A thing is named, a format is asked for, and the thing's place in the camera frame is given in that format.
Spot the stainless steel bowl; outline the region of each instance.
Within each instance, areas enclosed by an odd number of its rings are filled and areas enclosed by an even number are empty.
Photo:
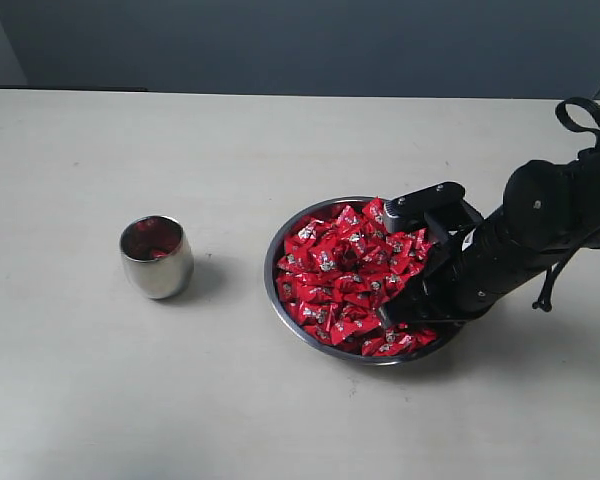
[[[300,327],[285,311],[280,299],[278,298],[278,292],[276,290],[275,278],[277,274],[276,264],[278,260],[284,254],[284,236],[290,230],[294,229],[296,225],[303,221],[303,219],[308,216],[325,216],[330,217],[330,212],[334,205],[339,203],[348,203],[354,209],[361,211],[362,208],[373,200],[373,197],[342,197],[335,198],[333,200],[325,200],[324,202],[316,203],[311,207],[305,208],[301,212],[297,213],[293,217],[285,223],[280,230],[276,233],[271,241],[271,245],[269,245],[269,250],[267,250],[267,256],[264,261],[264,284],[267,289],[267,295],[269,296],[269,300],[273,304],[273,308],[278,314],[278,317],[283,321],[283,323],[289,327],[289,329],[295,333],[300,339],[304,342],[311,345],[313,348],[320,350],[323,353],[328,355],[333,355],[334,357],[341,358],[343,360],[351,360],[358,363],[364,363],[368,365],[394,365],[397,363],[408,362],[411,360],[417,360],[418,358],[422,358],[425,355],[428,355],[440,347],[446,345],[456,334],[460,331],[462,326],[455,325],[452,323],[443,324],[440,327],[436,327],[438,330],[440,337],[431,342],[426,347],[423,347],[415,352],[406,353],[403,355],[395,355],[392,357],[365,357],[362,355],[356,355],[353,353],[346,353],[337,348],[330,347],[328,345],[323,345],[318,342],[311,335],[306,333],[302,327]]]

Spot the robotic arm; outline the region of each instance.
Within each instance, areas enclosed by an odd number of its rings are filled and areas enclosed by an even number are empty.
[[[599,128],[574,122],[567,105],[584,108]],[[381,308],[386,325],[473,320],[542,272],[546,279],[533,308],[551,311],[554,283],[569,260],[580,248],[600,248],[600,106],[570,98],[556,115],[573,132],[593,133],[595,146],[566,165],[531,160],[520,167],[502,205],[486,219],[453,182],[385,204],[387,230],[426,226],[436,240],[424,271]]]

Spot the wrapped candy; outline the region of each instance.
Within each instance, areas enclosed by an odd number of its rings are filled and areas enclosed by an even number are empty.
[[[387,234],[383,210],[380,199],[361,214],[350,205],[334,205],[327,214],[305,217],[284,239],[278,296],[291,318],[324,345],[392,356],[438,337],[419,325],[384,330],[375,314],[422,271],[432,245],[426,229]]]

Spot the table surface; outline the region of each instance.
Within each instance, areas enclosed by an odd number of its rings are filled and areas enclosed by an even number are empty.
[[[536,279],[397,367],[307,347],[263,286],[323,199],[455,180],[489,213],[516,167],[592,144],[555,104],[0,91],[0,480],[600,479],[600,252],[551,314]],[[166,302],[118,256],[154,213],[197,262]]]

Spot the stainless steel cup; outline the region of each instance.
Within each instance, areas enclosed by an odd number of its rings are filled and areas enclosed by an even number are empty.
[[[187,288],[193,255],[182,226],[153,215],[136,220],[120,237],[120,252],[129,282],[146,297],[171,297]]]

